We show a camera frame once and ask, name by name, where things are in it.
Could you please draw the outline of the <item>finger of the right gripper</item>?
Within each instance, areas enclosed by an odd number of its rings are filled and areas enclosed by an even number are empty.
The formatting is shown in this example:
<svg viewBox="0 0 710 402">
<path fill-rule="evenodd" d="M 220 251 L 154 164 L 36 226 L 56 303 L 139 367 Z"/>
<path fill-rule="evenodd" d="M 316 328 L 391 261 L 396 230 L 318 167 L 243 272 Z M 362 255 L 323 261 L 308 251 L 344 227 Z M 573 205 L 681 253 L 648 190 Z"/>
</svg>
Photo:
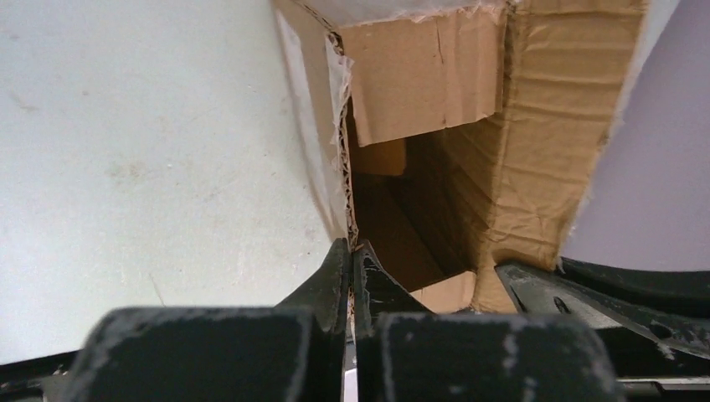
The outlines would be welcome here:
<svg viewBox="0 0 710 402">
<path fill-rule="evenodd" d="M 562 257 L 553 271 L 506 260 L 495 272 L 520 312 L 568 314 L 595 329 L 623 327 L 709 357 L 706 271 L 639 271 Z"/>
</svg>

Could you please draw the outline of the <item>brown cardboard express box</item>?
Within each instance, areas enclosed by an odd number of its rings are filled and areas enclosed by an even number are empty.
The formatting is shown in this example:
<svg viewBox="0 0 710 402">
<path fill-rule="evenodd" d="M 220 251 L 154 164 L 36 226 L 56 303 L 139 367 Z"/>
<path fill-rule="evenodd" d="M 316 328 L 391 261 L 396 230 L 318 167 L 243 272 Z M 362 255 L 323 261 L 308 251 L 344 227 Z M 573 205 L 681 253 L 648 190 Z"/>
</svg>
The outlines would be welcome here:
<svg viewBox="0 0 710 402">
<path fill-rule="evenodd" d="M 557 265 L 655 41 L 649 1 L 275 1 L 328 234 L 435 312 Z"/>
</svg>

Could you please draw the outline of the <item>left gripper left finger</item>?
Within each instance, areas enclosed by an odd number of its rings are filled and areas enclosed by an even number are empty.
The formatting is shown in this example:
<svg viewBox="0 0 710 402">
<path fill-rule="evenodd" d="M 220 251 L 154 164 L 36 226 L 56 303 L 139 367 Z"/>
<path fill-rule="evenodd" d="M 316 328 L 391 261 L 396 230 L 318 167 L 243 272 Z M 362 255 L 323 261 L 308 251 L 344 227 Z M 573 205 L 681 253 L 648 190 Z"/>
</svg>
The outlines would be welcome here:
<svg viewBox="0 0 710 402">
<path fill-rule="evenodd" d="M 352 254 L 273 307 L 127 307 L 106 314 L 63 401 L 339 401 Z"/>
</svg>

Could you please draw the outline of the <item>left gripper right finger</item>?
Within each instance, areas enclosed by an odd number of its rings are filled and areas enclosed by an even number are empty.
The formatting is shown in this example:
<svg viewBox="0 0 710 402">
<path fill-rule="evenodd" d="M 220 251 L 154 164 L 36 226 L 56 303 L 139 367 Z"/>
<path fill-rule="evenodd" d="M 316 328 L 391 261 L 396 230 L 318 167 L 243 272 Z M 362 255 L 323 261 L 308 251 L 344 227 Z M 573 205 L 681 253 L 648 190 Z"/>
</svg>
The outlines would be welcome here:
<svg viewBox="0 0 710 402">
<path fill-rule="evenodd" d="M 621 401 L 599 336 L 561 315 L 435 314 L 380 265 L 353 254 L 361 401 Z"/>
</svg>

